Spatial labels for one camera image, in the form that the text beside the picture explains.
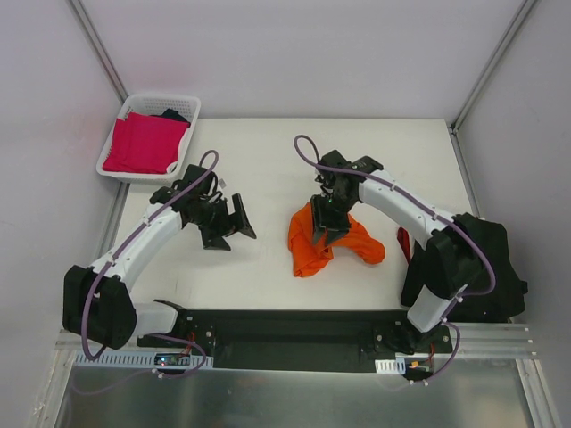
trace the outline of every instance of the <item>plastic laundry basket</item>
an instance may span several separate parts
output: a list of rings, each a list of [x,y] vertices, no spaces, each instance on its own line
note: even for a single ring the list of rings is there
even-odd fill
[[[125,103],[119,114],[118,119],[126,119],[128,114],[134,111],[135,113],[150,116],[152,114],[163,114],[167,109],[178,111],[179,114],[184,116],[186,120],[190,121],[190,127],[186,131],[182,144],[178,150],[177,166],[172,172],[166,174],[135,174],[132,172],[115,172],[103,170],[103,163],[109,156],[113,140],[113,128],[107,136],[103,151],[99,160],[97,161],[97,172],[102,176],[114,177],[125,183],[147,183],[157,185],[169,185],[174,180],[180,178],[182,168],[184,167],[184,160],[188,144],[194,133],[196,120],[198,119],[198,112],[200,111],[200,100],[195,96],[185,95],[169,95],[169,94],[138,94],[131,95]]]

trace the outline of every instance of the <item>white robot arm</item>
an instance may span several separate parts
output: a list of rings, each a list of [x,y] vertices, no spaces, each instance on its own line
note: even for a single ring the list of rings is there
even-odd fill
[[[328,245],[346,235],[348,213],[356,202],[382,211],[416,240],[403,289],[403,295],[414,292],[415,300],[407,312],[408,322],[396,328],[392,337],[384,338],[385,345],[412,353],[415,343],[444,321],[463,297],[485,295],[496,285],[504,291],[517,290],[512,293],[517,301],[499,303],[506,307],[502,313],[524,307],[521,290],[525,283],[509,262],[502,225],[467,213],[452,215],[424,202],[368,156],[350,162],[334,150],[312,162],[299,150],[299,138],[313,142],[307,136],[294,140],[298,154],[316,168],[316,181],[321,183],[322,193],[311,198],[314,242],[326,235]]]
[[[232,196],[235,212],[229,214],[213,172],[198,185],[206,172],[190,165],[182,180],[153,194],[144,216],[133,228],[135,233],[89,267],[74,266],[68,271],[64,278],[64,328],[81,334],[82,323],[87,324],[89,339],[113,349],[122,347],[133,335],[172,331],[177,305],[164,300],[133,304],[129,297],[138,276],[162,246],[189,223],[201,231],[205,250],[229,251],[224,237],[236,232],[256,238],[239,193]],[[188,192],[192,183],[195,188]],[[93,286],[95,295],[85,322],[85,302]]]

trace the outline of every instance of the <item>orange cloth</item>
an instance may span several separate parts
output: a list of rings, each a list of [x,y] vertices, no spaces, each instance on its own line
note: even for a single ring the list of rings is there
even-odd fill
[[[347,247],[353,250],[365,263],[375,265],[385,258],[385,247],[368,234],[365,227],[349,216],[351,229],[343,238],[331,244],[334,247]],[[317,274],[333,258],[333,249],[325,246],[325,236],[312,245],[313,218],[311,203],[308,202],[292,217],[289,225],[287,248],[294,256],[294,276]]]

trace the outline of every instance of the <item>white table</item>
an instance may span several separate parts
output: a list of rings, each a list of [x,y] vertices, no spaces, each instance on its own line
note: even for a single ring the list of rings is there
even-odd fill
[[[320,154],[338,149],[348,160],[369,155],[411,191],[451,212],[470,211],[443,120],[419,119],[199,119],[187,162],[208,149],[229,196],[239,192],[258,239],[228,238],[232,251],[205,251],[196,226],[170,240],[138,278],[133,301],[164,299],[194,309],[399,309],[406,261],[397,225],[357,204],[352,215],[386,248],[369,266],[349,250],[315,276],[296,278],[287,231],[292,215],[319,192],[315,172],[295,153],[297,134],[311,136]],[[303,142],[308,156],[312,150]],[[132,185],[118,239],[138,221],[156,190]]]

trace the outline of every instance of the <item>purple cable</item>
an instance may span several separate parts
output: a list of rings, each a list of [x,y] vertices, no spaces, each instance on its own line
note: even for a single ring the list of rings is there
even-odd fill
[[[214,168],[216,167],[216,164],[218,163],[218,159],[219,159],[218,152],[216,152],[215,150],[207,151],[203,155],[203,158],[201,159],[201,163],[204,160],[204,158],[206,156],[208,156],[209,154],[214,154],[214,161],[208,167],[208,169],[206,169],[206,171],[201,176],[199,176],[198,179],[196,181],[194,181],[189,187],[187,187],[185,190],[183,190],[182,192],[180,192],[179,194],[177,194],[176,196],[171,198],[167,203],[162,205],[157,211],[155,211],[153,214],[151,214],[149,216],[149,223],[148,223],[149,225],[162,212],[164,212],[170,205],[172,205],[174,202],[178,201],[178,199],[180,199],[185,194],[187,194],[188,192],[193,190],[195,187],[197,187],[214,170]],[[146,227],[147,227],[146,224],[142,224],[137,229],[135,229],[135,231],[133,231],[133,233],[131,235],[129,235],[125,239],[125,241],[123,241],[123,243],[119,246],[119,248],[112,254],[112,259],[113,260],[117,259],[121,255],[121,253],[124,252],[125,249],[135,240],[135,238],[137,238],[137,236],[143,230],[145,230]],[[106,349],[105,345],[102,346],[101,349],[99,351],[97,351],[95,355],[92,354],[91,351],[89,350],[89,345],[87,343],[87,320],[89,319],[89,310],[91,309],[91,304],[92,304],[93,298],[95,296],[95,290],[97,289],[97,285],[99,285],[99,283],[101,282],[101,279],[103,278],[105,273],[107,273],[107,271],[109,270],[109,268],[111,266],[112,266],[112,263],[110,261],[108,261],[107,263],[105,263],[103,265],[101,271],[97,274],[94,282],[91,284],[91,287],[89,288],[89,291],[87,292],[86,302],[83,306],[83,313],[81,315],[81,348],[83,349],[83,353],[86,355],[86,358],[89,361],[95,361],[96,359],[101,357],[101,354]]]
[[[365,177],[368,179],[371,179],[373,181],[376,181],[378,183],[380,183],[381,185],[384,185],[388,188],[390,188],[391,190],[400,193],[402,196],[404,196],[406,199],[408,199],[409,201],[411,201],[415,206],[419,207],[421,210],[423,210],[426,214],[428,214],[429,216],[436,218],[437,220],[441,221],[442,223],[444,223],[446,226],[451,227],[454,232],[456,232],[458,235],[460,235],[460,237],[466,241],[466,243],[470,246],[470,248],[472,249],[472,251],[478,256],[478,258],[482,261],[482,263],[484,264],[485,269],[488,272],[488,275],[490,276],[490,285],[488,286],[487,289],[481,291],[481,292],[463,292],[460,296],[464,297],[464,296],[479,296],[479,295],[484,295],[484,294],[488,294],[490,292],[493,291],[493,289],[496,286],[496,275],[493,271],[493,267],[492,264],[490,263],[490,260],[488,260],[485,257],[485,254],[482,250],[480,250],[480,247],[477,246],[477,244],[472,241],[472,239],[458,226],[456,226],[452,221],[450,221],[447,218],[444,218],[438,214],[436,214],[435,211],[433,211],[432,209],[430,209],[430,207],[427,207],[424,203],[422,203],[421,201],[419,201],[417,198],[415,198],[412,194],[408,193],[406,190],[394,185],[393,183],[384,180],[380,177],[377,176],[373,176],[371,174],[367,174],[366,172],[361,172],[361,171],[356,171],[354,169],[342,169],[342,168],[333,168],[333,167],[326,167],[323,165],[319,165],[317,162],[313,162],[311,161],[307,156],[305,156],[302,151],[300,150],[299,147],[299,140],[303,138],[307,141],[310,142],[311,147],[313,147],[313,151],[315,152],[315,155],[319,161],[319,152],[317,149],[317,146],[315,145],[315,143],[313,142],[313,140],[311,138],[309,138],[308,136],[305,135],[298,135],[294,138],[294,148],[295,151],[297,152],[297,154],[300,156],[300,158],[302,158],[306,163],[309,163],[312,167],[314,167],[317,170],[323,170],[323,171],[329,171],[329,172],[336,172],[336,173],[342,173],[342,174],[353,174],[354,176],[359,176],[359,177]],[[443,313],[443,319],[446,318],[446,316],[448,316],[448,314],[451,312],[451,310],[454,308],[454,305],[456,305],[456,302],[458,300],[457,299],[453,299],[451,304],[449,305],[449,307],[444,311]],[[456,357],[456,354],[458,354],[458,349],[460,346],[460,330],[457,326],[455,326],[454,324],[451,323],[447,323],[445,321],[443,321],[443,325],[446,325],[448,327],[453,328],[456,331],[456,345],[454,346],[454,349],[450,355],[450,357],[448,358],[448,360],[444,363],[444,365],[442,367],[440,367],[438,369],[438,371],[436,371],[432,376],[436,376],[438,374],[440,374],[444,369],[446,369],[450,363],[452,362],[452,360]]]
[[[190,345],[192,348],[195,348],[196,350],[198,350],[201,355],[203,356],[203,359],[201,360],[200,364],[198,364],[198,366],[193,367],[191,369],[185,370],[184,373],[182,374],[166,374],[163,373],[162,377],[164,377],[165,379],[182,379],[185,377],[189,377],[192,376],[193,374],[195,374],[198,370],[200,370],[200,368],[202,366],[204,366],[204,364],[206,363],[206,352],[204,352],[203,348],[200,347],[199,345],[197,345],[194,342],[190,342],[190,341],[184,341],[182,339],[177,339],[175,337],[169,337],[169,336],[165,336],[163,334],[149,334],[150,336],[154,336],[154,337],[158,337],[159,339],[164,339],[164,340],[168,340],[170,342],[178,342],[178,343],[183,343],[185,345]],[[130,381],[131,379],[133,379],[134,377],[137,377],[139,375],[142,375],[143,373],[153,373],[153,371],[150,371],[148,369],[144,369],[144,370],[137,370],[134,373],[131,373],[129,376],[124,377],[123,379],[120,379],[119,381],[117,381],[116,383],[112,383],[111,385],[107,385],[104,388],[100,389],[100,390],[95,390],[95,391],[82,391],[80,389],[78,389],[78,387],[75,384],[75,377],[71,377],[70,379],[70,389],[72,391],[74,391],[76,394],[78,395],[83,395],[84,397],[89,397],[89,396],[93,396],[93,395],[98,395],[98,394],[103,394],[104,392],[107,392],[109,390],[112,390],[113,388],[116,388],[120,385],[122,385],[123,383],[126,383],[128,381]]]

